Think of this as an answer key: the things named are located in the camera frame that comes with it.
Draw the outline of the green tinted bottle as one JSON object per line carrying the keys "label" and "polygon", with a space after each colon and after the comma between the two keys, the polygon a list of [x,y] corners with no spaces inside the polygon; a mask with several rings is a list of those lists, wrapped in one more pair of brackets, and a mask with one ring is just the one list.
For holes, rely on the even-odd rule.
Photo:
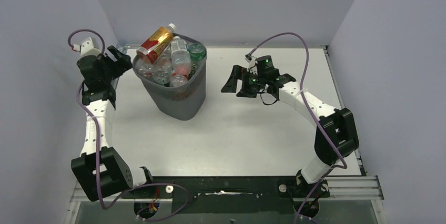
{"label": "green tinted bottle", "polygon": [[193,61],[201,61],[206,57],[206,48],[202,43],[191,43],[188,45],[190,58]]}

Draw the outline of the pink blue label bottle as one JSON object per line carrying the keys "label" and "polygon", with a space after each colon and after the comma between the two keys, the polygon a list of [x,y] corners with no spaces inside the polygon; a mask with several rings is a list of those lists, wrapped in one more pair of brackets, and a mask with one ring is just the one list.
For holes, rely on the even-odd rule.
{"label": "pink blue label bottle", "polygon": [[171,61],[175,74],[189,75],[191,72],[191,58],[187,48],[187,42],[179,36],[175,36],[170,43]]}

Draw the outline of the grey ribbed waste bin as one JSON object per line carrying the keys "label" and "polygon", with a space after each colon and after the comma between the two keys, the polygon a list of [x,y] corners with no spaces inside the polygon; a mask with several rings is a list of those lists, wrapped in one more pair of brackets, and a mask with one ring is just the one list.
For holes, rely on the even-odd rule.
{"label": "grey ribbed waste bin", "polygon": [[[174,34],[175,36],[184,39],[187,42],[187,48],[191,43],[201,43],[184,35]],[[170,44],[158,58],[162,57],[171,60]],[[206,59],[207,54],[201,61],[191,60],[189,81],[176,88],[169,87],[169,83],[159,85],[140,75],[137,72],[137,64],[142,58],[138,55],[133,60],[133,70],[161,112],[179,120],[190,120],[199,111],[206,97]]]}

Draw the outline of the plain clear bottle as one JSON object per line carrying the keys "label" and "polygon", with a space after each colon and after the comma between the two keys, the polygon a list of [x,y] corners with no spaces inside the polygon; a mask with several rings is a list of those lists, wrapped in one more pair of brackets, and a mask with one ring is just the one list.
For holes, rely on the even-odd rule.
{"label": "plain clear bottle", "polygon": [[147,80],[166,85],[172,78],[173,66],[171,60],[166,57],[157,59],[153,64],[140,60],[137,64],[137,72]]}

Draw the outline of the red yellow label bottle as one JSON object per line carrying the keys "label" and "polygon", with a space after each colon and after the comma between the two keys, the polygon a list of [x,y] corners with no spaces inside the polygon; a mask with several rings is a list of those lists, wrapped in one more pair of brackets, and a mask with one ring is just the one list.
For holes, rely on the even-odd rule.
{"label": "red yellow label bottle", "polygon": [[168,24],[166,27],[160,27],[136,50],[137,55],[146,63],[154,64],[164,49],[174,38],[176,25]]}

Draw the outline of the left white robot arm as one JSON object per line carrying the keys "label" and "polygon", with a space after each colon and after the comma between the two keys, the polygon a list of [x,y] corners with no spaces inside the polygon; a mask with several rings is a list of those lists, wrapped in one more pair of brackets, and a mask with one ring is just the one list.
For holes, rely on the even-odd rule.
{"label": "left white robot arm", "polygon": [[117,80],[132,68],[132,62],[116,47],[107,49],[107,53],[86,55],[77,62],[84,80],[76,101],[86,113],[86,132],[79,157],[71,160],[71,169],[90,201],[153,181],[146,167],[131,169],[112,146]]}

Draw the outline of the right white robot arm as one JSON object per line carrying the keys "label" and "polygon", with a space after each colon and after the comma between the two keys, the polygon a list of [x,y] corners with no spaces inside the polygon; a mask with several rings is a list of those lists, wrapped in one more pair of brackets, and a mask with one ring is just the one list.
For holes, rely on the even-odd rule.
{"label": "right white robot arm", "polygon": [[289,74],[281,74],[270,55],[247,58],[248,67],[234,65],[221,89],[237,97],[255,98],[267,93],[276,101],[292,107],[316,128],[314,150],[316,156],[298,171],[296,190],[303,196],[311,195],[317,181],[323,178],[344,158],[359,148],[353,113],[338,109],[320,100]]}

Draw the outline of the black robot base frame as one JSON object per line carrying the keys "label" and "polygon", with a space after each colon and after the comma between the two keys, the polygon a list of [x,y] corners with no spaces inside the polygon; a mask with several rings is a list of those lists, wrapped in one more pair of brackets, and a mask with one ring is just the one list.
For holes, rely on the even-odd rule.
{"label": "black robot base frame", "polygon": [[313,217],[319,200],[328,199],[326,180],[317,187],[295,176],[155,177],[157,186],[126,195],[134,199],[134,213],[155,219],[163,213],[260,213],[276,212]]}

